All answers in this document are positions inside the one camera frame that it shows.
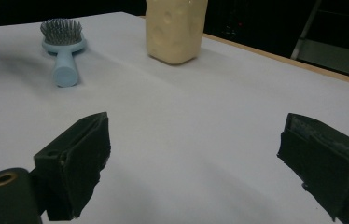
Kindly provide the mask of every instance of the white table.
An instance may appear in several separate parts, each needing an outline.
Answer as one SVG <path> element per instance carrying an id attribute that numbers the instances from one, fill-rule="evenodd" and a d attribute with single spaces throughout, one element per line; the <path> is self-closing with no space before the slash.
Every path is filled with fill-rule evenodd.
<path id="1" fill-rule="evenodd" d="M 207 38 L 170 66 L 147 56 L 143 19 L 78 20 L 88 44 L 72 88 L 52 82 L 40 23 L 0 27 L 0 170 L 31 171 L 56 136 L 106 111 L 112 155 L 71 223 L 332 223 L 276 153 L 290 112 L 349 135 L 348 82 Z"/>

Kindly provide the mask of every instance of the white tabletop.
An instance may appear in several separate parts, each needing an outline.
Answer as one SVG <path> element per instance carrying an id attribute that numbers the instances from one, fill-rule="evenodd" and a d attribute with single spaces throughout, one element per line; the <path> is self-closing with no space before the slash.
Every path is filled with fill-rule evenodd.
<path id="1" fill-rule="evenodd" d="M 349 83 L 206 38 L 170 66 L 147 56 L 144 19 L 77 20 L 87 47 L 71 88 L 52 82 L 40 23 L 0 27 L 0 170 L 31 171 L 56 136 L 106 111 L 112 154 L 72 223 L 332 223 L 276 153 L 288 113 L 349 135 Z"/>

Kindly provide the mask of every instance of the hairbrush handle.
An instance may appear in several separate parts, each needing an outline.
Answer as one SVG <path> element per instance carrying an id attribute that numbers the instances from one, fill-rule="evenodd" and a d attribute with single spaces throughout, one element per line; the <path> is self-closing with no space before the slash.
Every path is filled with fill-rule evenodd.
<path id="1" fill-rule="evenodd" d="M 78 83 L 78 71 L 71 50 L 58 51 L 52 75 L 59 87 L 71 87 Z"/>
<path id="2" fill-rule="evenodd" d="M 73 58 L 73 52 L 85 48 L 86 41 L 82 37 L 81 41 L 73 45 L 51 45 L 43 40 L 43 48 L 52 53 L 57 53 L 55 66 L 52 71 L 53 79 L 59 87 L 71 87 L 78 83 L 78 71 Z"/>

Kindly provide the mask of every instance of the wooden table edge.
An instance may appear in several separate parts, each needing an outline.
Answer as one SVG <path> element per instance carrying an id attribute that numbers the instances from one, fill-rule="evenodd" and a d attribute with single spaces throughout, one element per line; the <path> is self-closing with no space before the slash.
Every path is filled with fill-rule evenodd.
<path id="1" fill-rule="evenodd" d="M 245 50 L 254 52 L 256 54 L 275 59 L 279 62 L 288 63 L 288 64 L 291 64 L 291 65 L 294 65 L 294 66 L 297 66 L 297 67 L 300 67 L 300 68 L 303 68 L 303 69 L 306 69 L 306 70 L 309 70 L 312 72 L 316 72 L 316 73 L 324 75 L 324 76 L 334 77 L 334 78 L 337 78 L 339 80 L 349 82 L 349 76 L 346 76 L 346 75 L 343 75 L 340 73 L 336 73 L 336 72 L 332 72 L 332 71 L 329 71 L 329 70 L 324 69 L 324 68 L 316 67 L 316 66 L 313 66 L 313 65 L 310 65 L 307 63 L 301 63 L 301 62 L 298 62 L 298 61 L 295 61 L 292 59 L 288 59 L 288 58 L 285 58 L 285 57 L 282 57 L 279 55 L 275 55 L 275 54 L 260 50 L 260 49 L 253 49 L 251 47 L 248 47 L 248 46 L 245 46 L 242 44 L 238 44 L 238 43 L 235 43 L 235 42 L 232 42 L 232 41 L 229 41 L 229 40 L 217 37 L 217 36 L 203 34 L 203 37 L 206 37 L 206 38 L 209 38 L 209 39 L 212 39 L 212 40 L 224 43 L 224 44 L 228 44 L 228 45 L 234 46 L 234 47 L 239 48 L 239 49 L 245 49 Z"/>

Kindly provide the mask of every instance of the hairbrush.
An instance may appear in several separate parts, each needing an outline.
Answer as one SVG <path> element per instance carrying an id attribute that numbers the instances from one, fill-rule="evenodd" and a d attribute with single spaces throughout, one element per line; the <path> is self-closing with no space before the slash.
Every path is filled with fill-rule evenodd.
<path id="1" fill-rule="evenodd" d="M 78 83 L 73 52 L 85 47 L 81 29 L 79 21 L 70 19 L 52 19 L 41 24 L 40 30 L 44 35 L 43 48 L 57 54 L 52 75 L 59 87 L 71 87 Z"/>

